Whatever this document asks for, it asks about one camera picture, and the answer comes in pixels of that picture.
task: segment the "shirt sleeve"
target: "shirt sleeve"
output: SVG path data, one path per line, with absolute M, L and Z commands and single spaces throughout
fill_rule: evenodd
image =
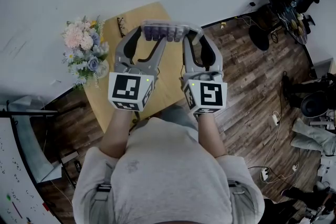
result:
M 102 199 L 98 199 L 99 202 L 96 203 L 96 194 L 99 185 L 111 184 L 111 175 L 118 160 L 107 156 L 97 147 L 92 147 L 87 151 L 72 199 L 73 216 L 76 223 L 92 222 L 90 221 L 92 213 L 96 215 L 97 210 L 99 210 L 97 205 L 101 204 L 101 210 L 104 210 L 106 206 L 103 204 L 112 202 L 107 201 L 110 196 L 106 195 L 106 201 L 103 204 L 101 203 Z
M 260 189 L 254 183 L 248 171 L 244 158 L 225 155 L 216 158 L 216 160 L 226 174 L 227 180 L 239 182 L 249 192 L 245 195 L 245 198 L 253 203 L 255 223 L 258 223 L 264 214 L 265 202 Z

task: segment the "wooden table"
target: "wooden table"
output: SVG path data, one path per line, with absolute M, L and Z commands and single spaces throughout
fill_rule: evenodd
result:
M 170 20 L 169 15 L 158 2 L 133 9 L 108 19 L 104 25 L 103 36 L 104 40 L 107 41 L 110 46 L 109 55 L 107 57 L 107 61 L 110 65 L 110 72 L 113 72 L 115 48 L 121 40 L 117 17 L 124 18 L 125 28 L 128 31 L 138 27 L 141 22 L 146 19 Z M 148 42 L 145 41 L 143 37 L 140 37 L 133 61 L 136 62 L 138 59 L 147 58 L 154 45 L 154 41 Z M 155 84 L 154 92 L 144 111 L 140 112 L 141 119 L 145 119 L 184 98 L 184 94 L 181 90 L 181 83 L 178 79 L 181 76 L 181 68 L 182 43 L 167 43 L 159 65 L 159 79 Z M 85 86 L 86 96 L 103 132 L 106 131 L 114 112 L 114 107 L 108 101 L 108 85 L 109 76 L 106 76 L 99 80 L 99 88 L 96 88 L 94 84 Z

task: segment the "blue flower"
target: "blue flower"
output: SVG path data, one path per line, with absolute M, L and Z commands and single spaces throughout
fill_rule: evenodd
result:
M 93 44 L 94 45 L 100 45 L 100 36 L 96 32 L 92 32 L 90 34 L 91 38 L 93 39 Z
M 89 62 L 88 62 L 88 68 L 91 70 L 91 71 L 95 71 L 98 69 L 98 66 L 99 66 L 99 61 L 98 61 L 98 58 L 97 57 L 91 57 Z

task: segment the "whiteboard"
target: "whiteboard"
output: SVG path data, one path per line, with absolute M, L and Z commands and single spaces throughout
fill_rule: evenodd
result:
M 10 118 L 0 118 L 0 216 L 6 224 L 27 224 L 28 219 L 33 224 L 60 224 L 43 206 L 22 162 L 10 122 Z

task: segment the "flower vase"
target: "flower vase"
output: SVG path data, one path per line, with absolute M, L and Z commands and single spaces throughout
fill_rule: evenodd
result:
M 107 60 L 105 59 L 103 62 L 99 64 L 99 67 L 96 70 L 98 79 L 106 77 L 109 72 L 110 72 L 110 65 L 109 62 L 107 62 Z

